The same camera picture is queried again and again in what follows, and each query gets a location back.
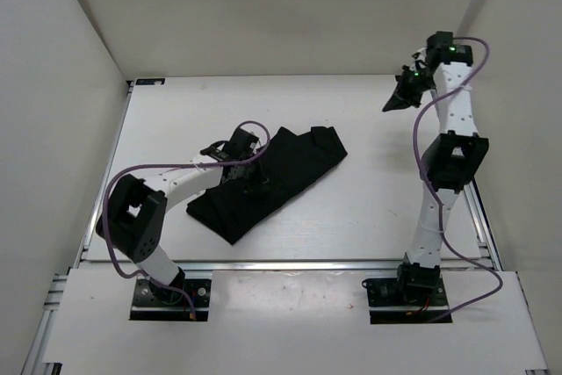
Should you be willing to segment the black pleated skirt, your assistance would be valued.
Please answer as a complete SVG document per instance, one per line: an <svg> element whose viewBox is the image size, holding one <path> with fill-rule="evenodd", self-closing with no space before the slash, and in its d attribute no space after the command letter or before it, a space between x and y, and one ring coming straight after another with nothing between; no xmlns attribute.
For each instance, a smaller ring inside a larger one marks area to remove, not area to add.
<svg viewBox="0 0 562 375"><path fill-rule="evenodd" d="M332 126L313 126L302 134L282 126L258 159L270 180L266 197L248 198L241 182L231 181L192 200L186 213L233 245L324 177L346 156L347 151Z"/></svg>

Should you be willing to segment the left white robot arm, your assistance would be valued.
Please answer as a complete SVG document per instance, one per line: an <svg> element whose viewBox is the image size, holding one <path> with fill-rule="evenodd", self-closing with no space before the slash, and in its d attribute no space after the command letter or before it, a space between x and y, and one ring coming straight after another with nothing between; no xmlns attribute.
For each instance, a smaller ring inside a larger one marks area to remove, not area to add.
<svg viewBox="0 0 562 375"><path fill-rule="evenodd" d="M172 208L226 182L249 180L259 172L258 159L270 145L244 129L244 121L227 141L215 141L183 164L141 164L118 172L105 188L96 234L105 241L110 260L123 278L143 276L165 305L193 304L184 289L184 271L160 246L164 218Z"/></svg>

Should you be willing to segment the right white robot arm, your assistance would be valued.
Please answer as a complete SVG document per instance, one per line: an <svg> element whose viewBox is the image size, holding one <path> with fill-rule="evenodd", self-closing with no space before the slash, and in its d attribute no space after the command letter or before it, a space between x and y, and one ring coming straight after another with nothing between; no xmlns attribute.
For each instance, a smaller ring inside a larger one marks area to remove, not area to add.
<svg viewBox="0 0 562 375"><path fill-rule="evenodd" d="M413 62L396 75L385 112L419 107L430 93L439 133L425 151L417 143L414 159L423 182L421 211L414 239L398 269L394 293L413 305L430 297L440 281L441 247L450 212L473 179L489 149L472 113L470 79L475 72L471 47L458 44L452 32L436 32Z"/></svg>

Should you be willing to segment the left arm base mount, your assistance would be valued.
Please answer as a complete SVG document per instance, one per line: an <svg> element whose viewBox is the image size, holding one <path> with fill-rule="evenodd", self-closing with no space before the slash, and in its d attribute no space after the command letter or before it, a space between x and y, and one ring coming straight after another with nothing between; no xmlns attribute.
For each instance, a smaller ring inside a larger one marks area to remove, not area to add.
<svg viewBox="0 0 562 375"><path fill-rule="evenodd" d="M212 280L185 277L184 292L156 287L145 278L137 278L129 312L130 321L206 322L209 317Z"/></svg>

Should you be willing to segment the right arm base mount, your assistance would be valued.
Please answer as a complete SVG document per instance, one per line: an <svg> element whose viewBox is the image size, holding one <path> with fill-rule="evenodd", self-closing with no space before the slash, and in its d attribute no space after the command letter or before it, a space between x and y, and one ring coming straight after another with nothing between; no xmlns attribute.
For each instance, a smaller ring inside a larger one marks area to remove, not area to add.
<svg viewBox="0 0 562 375"><path fill-rule="evenodd" d="M394 278L366 278L371 325L452 323L441 270L403 263Z"/></svg>

